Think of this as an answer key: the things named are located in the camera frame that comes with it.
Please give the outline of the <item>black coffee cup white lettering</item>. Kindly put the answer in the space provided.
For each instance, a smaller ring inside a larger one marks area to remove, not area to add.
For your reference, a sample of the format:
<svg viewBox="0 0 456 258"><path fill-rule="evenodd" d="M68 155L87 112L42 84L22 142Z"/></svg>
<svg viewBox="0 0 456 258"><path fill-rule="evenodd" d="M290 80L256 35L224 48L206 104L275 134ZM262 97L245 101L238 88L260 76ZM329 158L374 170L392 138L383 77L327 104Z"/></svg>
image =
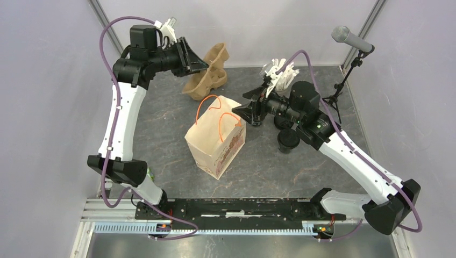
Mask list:
<svg viewBox="0 0 456 258"><path fill-rule="evenodd" d="M255 121L255 120L252 120L252 122L250 123L253 127L259 127L263 124L263 121Z"/></svg>

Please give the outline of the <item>black plastic cup lid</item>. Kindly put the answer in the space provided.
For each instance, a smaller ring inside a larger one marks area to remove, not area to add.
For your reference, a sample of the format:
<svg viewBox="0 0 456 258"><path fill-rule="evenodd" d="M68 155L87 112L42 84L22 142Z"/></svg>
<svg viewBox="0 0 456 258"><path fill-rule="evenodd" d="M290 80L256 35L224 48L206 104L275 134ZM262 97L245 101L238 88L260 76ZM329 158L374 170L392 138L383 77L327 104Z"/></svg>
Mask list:
<svg viewBox="0 0 456 258"><path fill-rule="evenodd" d="M277 141L281 146L295 148L299 145L301 140L295 130L292 128L285 128L278 133Z"/></svg>

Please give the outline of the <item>cardboard two-cup carrier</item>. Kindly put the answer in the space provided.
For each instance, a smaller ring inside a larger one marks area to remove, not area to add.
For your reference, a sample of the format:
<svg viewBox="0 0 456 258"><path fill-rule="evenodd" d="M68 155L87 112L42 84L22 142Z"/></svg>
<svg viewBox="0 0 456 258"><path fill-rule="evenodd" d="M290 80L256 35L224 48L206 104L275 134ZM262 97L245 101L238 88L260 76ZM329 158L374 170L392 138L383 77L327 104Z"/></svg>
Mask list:
<svg viewBox="0 0 456 258"><path fill-rule="evenodd" d="M195 101L200 101L208 96L212 89L223 86L227 82L224 63L229 57L230 55L224 42L215 44L203 59L209 67L204 71L193 74L181 93L189 95Z"/></svg>

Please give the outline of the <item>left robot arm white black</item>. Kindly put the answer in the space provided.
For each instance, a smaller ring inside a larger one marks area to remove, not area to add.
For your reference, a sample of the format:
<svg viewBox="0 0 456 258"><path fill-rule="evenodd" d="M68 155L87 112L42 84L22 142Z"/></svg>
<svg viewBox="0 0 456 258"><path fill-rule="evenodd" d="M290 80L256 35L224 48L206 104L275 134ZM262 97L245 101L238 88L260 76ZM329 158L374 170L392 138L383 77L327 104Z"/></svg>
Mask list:
<svg viewBox="0 0 456 258"><path fill-rule="evenodd" d="M130 28L130 45L112 68L116 81L105 137L98 153L87 158L91 169L148 202L148 211L156 219L169 212L166 193L151 179L147 162L135 160L132 153L141 104L157 73L171 71L176 77L184 77L209 67L193 52L185 37L167 37L167 45L161 46L164 37L153 25Z"/></svg>

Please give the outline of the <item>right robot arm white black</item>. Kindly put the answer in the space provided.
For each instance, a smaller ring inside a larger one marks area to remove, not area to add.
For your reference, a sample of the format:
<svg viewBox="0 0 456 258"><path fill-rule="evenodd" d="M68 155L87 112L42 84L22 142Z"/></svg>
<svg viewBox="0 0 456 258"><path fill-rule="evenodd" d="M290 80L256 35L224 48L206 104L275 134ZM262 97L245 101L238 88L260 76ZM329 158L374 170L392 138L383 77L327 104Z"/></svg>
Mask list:
<svg viewBox="0 0 456 258"><path fill-rule="evenodd" d="M259 126L271 114L291 123L281 134L286 138L281 147L295 148L304 142L341 166L365 190L365 194L337 192L330 188L318 191L312 198L311 214L325 219L330 214L359 218L376 231L390 235L410 213L421 186L412 179L402 180L384 169L356 146L339 124L319 108L320 94L307 81L291 86L287 97L265 85L243 94L248 103L232 112L252 126Z"/></svg>

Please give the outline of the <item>brown paper bag orange handles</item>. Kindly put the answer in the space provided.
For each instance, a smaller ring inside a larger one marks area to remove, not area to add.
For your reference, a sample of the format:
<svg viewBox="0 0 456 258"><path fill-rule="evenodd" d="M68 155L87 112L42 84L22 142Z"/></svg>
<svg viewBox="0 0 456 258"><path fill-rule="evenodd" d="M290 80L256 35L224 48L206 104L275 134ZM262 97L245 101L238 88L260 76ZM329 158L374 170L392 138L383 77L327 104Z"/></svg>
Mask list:
<svg viewBox="0 0 456 258"><path fill-rule="evenodd" d="M184 136L196 165L217 180L246 142L246 122L232 112L239 106L225 96L205 97Z"/></svg>

